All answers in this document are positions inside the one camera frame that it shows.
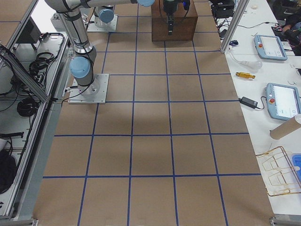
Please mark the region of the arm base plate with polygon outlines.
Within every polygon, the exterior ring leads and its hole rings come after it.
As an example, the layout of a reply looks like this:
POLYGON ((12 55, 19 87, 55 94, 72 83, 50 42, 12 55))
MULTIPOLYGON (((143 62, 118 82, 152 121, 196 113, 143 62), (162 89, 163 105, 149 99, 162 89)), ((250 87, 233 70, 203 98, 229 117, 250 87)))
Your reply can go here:
POLYGON ((94 82, 86 90, 84 87, 71 89, 69 104, 105 104, 109 83, 109 74, 94 74, 94 82))
POLYGON ((99 19, 95 20, 95 16, 92 15, 87 32, 116 32, 118 15, 114 15, 114 18, 109 23, 104 23, 99 19))

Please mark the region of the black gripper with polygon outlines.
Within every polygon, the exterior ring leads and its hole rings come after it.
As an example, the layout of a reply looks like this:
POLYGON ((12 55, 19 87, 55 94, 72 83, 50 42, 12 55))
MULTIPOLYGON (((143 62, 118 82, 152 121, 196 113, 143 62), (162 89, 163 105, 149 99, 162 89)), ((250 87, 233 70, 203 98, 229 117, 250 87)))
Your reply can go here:
POLYGON ((163 0, 163 10, 167 14, 168 35, 172 35, 174 29, 173 14, 178 10, 178 0, 163 0))

